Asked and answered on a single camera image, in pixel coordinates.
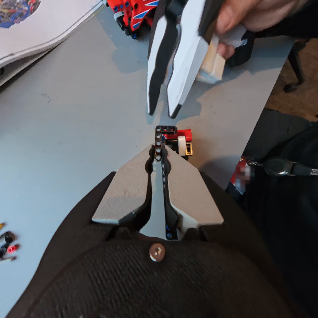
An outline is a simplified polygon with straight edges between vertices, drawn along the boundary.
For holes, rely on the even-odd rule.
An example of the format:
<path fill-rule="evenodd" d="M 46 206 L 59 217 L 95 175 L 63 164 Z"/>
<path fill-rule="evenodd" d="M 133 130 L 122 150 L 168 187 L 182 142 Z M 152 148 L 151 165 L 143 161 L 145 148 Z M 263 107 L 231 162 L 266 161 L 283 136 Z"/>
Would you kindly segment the red black toy race car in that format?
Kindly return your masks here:
<path fill-rule="evenodd" d="M 137 39 L 142 27 L 151 29 L 158 0 L 106 0 L 112 9 L 114 20 L 126 36 Z"/>

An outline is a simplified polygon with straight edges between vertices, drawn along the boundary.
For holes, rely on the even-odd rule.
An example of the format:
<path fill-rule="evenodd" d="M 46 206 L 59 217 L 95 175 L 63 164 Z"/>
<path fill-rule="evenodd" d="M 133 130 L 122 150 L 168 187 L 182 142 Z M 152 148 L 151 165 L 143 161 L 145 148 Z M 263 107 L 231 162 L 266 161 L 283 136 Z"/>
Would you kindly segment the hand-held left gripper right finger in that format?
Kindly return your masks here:
<path fill-rule="evenodd" d="M 201 226 L 222 225 L 221 215 L 200 172 L 174 150 L 163 146 L 164 202 L 169 229 L 185 235 Z"/>

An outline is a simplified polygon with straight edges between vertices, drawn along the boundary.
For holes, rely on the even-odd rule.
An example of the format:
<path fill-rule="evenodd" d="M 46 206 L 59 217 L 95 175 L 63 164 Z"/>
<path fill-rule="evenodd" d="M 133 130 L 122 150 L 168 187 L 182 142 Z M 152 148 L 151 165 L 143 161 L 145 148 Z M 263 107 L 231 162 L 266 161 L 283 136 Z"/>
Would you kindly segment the small toy brick assembly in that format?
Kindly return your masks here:
<path fill-rule="evenodd" d="M 177 130 L 178 138 L 172 141 L 172 144 L 168 144 L 166 141 L 165 146 L 170 148 L 179 154 L 186 161 L 189 157 L 193 155 L 192 149 L 192 131 L 191 129 L 181 129 Z M 162 172 L 162 189 L 163 189 L 163 200 L 164 200 L 164 211 L 165 211 L 165 234 L 167 240 L 177 240 L 177 227 L 176 227 L 176 217 L 177 212 L 168 203 L 169 192 L 168 192 L 168 161 L 164 158 L 162 154 L 161 162 L 161 172 Z"/>

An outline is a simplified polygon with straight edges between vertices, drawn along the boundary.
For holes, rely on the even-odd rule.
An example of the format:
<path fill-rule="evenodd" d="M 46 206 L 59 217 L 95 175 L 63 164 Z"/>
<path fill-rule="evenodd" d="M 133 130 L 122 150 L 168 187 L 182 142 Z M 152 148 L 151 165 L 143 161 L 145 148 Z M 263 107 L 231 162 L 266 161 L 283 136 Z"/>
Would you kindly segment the open instruction booklet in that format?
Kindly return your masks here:
<path fill-rule="evenodd" d="M 63 42 L 102 0 L 1 0 L 1 86 Z"/>

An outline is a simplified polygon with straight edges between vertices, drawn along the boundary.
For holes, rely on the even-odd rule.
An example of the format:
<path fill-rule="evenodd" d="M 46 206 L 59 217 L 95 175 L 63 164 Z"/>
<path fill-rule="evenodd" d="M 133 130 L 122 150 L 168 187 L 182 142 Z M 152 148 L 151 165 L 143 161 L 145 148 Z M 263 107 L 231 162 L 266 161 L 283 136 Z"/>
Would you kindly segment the person's right hand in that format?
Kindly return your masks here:
<path fill-rule="evenodd" d="M 270 28 L 299 11 L 307 0 L 226 0 L 218 14 L 216 33 L 242 24 L 252 32 Z"/>

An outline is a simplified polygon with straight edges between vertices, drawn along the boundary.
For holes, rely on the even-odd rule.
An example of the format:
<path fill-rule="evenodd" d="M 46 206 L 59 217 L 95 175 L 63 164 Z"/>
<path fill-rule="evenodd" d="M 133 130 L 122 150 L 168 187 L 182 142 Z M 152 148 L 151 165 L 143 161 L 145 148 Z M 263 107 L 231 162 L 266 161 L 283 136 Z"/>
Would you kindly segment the black angled brick piece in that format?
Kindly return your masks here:
<path fill-rule="evenodd" d="M 162 160 L 162 147 L 166 144 L 172 144 L 172 141 L 177 140 L 176 126 L 156 126 L 155 128 L 155 160 Z"/>

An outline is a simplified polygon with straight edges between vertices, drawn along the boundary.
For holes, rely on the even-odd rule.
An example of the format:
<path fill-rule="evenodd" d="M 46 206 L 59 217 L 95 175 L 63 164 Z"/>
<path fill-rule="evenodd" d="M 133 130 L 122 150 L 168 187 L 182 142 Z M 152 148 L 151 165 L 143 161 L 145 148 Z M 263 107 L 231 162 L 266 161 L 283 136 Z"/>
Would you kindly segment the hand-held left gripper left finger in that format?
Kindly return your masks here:
<path fill-rule="evenodd" d="M 154 145 L 149 145 L 120 167 L 92 221 L 119 226 L 135 222 L 136 228 L 142 228 L 151 211 L 153 161 Z"/>

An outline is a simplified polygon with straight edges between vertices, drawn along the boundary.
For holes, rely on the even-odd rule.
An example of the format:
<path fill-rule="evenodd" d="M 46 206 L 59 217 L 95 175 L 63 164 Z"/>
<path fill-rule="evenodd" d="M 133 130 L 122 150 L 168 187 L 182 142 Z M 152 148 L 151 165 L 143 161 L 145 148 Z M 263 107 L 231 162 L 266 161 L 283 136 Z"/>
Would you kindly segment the person's black clothing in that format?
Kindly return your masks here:
<path fill-rule="evenodd" d="M 318 316 L 317 122 L 264 109 L 242 156 L 263 164 L 279 157 L 303 165 L 305 176 L 273 176 L 262 166 L 244 192 L 228 183 L 226 192 L 250 217 L 268 245 L 274 264 L 299 309 Z"/>

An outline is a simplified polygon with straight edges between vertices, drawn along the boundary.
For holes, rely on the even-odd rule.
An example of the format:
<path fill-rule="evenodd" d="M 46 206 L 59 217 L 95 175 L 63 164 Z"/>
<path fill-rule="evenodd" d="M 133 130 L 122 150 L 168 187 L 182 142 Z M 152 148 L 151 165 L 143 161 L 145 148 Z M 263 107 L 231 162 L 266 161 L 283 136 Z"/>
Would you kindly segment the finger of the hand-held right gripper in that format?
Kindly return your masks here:
<path fill-rule="evenodd" d="M 185 6 L 183 0 L 160 0 L 156 8 L 148 50 L 147 107 L 153 115 L 157 106 L 161 86 L 173 50 L 177 42 L 176 23 Z"/>
<path fill-rule="evenodd" d="M 166 76 L 170 118 L 177 116 L 188 96 L 208 51 L 220 8 L 218 0 L 171 1 L 166 7 L 177 29 Z"/>

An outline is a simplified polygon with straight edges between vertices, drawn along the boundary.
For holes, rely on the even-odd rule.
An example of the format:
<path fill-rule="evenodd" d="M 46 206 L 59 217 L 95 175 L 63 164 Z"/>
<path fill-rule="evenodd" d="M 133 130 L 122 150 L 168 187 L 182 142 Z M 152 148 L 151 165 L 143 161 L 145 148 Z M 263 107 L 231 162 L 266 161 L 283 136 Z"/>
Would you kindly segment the grey desk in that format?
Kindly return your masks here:
<path fill-rule="evenodd" d="M 148 43 L 149 34 L 127 37 L 105 7 L 1 92 L 1 232 L 21 245 L 16 260 L 1 262 L 1 317 L 68 213 L 150 145 L 155 126 L 191 129 L 189 161 L 225 189 L 292 39 L 257 39 L 249 61 L 226 68 L 222 82 L 194 83 L 174 120 L 163 100 L 148 115 Z"/>

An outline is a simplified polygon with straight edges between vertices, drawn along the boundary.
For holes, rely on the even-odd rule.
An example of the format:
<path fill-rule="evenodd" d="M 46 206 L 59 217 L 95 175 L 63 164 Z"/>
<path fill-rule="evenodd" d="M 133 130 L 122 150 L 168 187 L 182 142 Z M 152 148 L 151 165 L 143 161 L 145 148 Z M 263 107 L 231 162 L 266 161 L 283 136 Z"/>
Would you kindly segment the pile of small brick pieces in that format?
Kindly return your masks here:
<path fill-rule="evenodd" d="M 20 249 L 19 236 L 12 231 L 5 231 L 6 223 L 1 223 L 0 262 L 9 263 L 17 259 L 16 253 Z"/>

